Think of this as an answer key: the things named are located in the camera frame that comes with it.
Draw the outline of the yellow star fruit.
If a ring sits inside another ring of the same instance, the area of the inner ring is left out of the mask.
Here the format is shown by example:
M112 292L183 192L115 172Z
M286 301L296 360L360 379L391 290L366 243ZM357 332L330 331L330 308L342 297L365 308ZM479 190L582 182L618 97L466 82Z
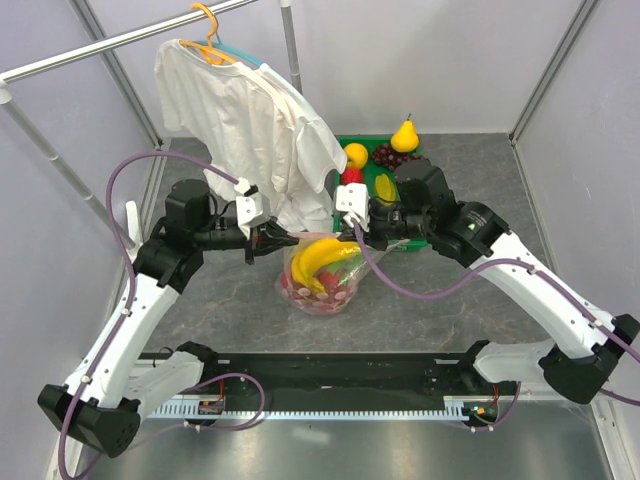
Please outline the yellow star fruit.
M397 192L391 178L386 174L380 174L374 181L375 197L387 204L397 201Z

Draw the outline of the yellow banana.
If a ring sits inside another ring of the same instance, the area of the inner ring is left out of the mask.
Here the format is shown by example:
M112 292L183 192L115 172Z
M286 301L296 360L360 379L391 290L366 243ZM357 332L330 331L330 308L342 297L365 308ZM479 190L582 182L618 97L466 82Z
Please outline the yellow banana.
M322 238L309 246L298 250L291 261L293 280L314 294L325 293L324 285L315 274L329 264L351 259L361 252L360 246L353 241L340 241L337 238Z

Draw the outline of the clear pink zip top bag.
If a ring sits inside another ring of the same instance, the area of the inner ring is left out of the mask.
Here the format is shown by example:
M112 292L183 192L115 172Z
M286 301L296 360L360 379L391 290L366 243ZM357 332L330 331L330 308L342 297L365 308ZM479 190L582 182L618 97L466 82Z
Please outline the clear pink zip top bag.
M335 234L297 233L298 244L284 250L275 291L291 306L311 315L334 315L355 296L371 271L359 244Z

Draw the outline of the pink dragon fruit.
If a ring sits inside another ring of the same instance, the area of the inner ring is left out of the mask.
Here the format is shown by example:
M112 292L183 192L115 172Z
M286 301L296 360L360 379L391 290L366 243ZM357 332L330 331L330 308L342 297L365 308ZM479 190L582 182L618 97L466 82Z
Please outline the pink dragon fruit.
M343 260L322 267L313 279L322 287L313 291L294 281L287 267L275 282L275 289L294 307L314 315L332 315L343 310L357 292L359 263Z

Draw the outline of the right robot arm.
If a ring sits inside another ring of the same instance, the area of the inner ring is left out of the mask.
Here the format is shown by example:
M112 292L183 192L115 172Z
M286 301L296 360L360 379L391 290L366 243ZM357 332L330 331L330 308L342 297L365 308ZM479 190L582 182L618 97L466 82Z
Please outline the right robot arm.
M623 355L639 356L632 343L639 322L615 316L581 297L541 263L494 210L460 201L443 171L413 160L394 172L389 187L375 188L368 204L365 241L425 240L439 255L467 269L459 283L429 300L446 297L481 277L520 306L548 334L545 342L501 345L479 341L458 368L467 392L492 383L545 383L567 400L590 403L602 393Z

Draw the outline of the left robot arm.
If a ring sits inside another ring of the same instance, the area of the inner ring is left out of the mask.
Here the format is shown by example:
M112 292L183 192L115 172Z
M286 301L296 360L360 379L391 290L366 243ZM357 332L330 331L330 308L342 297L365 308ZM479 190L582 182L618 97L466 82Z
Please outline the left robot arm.
M98 339L63 384L47 384L38 396L61 434L116 458L158 406L190 387L208 393L218 385L220 371L209 363L213 351L194 342L137 379L130 377L151 333L203 265L205 252L240 250L252 263L299 241L268 215L255 188L237 197L234 218L213 214L213 204L202 180L172 186L165 214L138 250L134 276Z

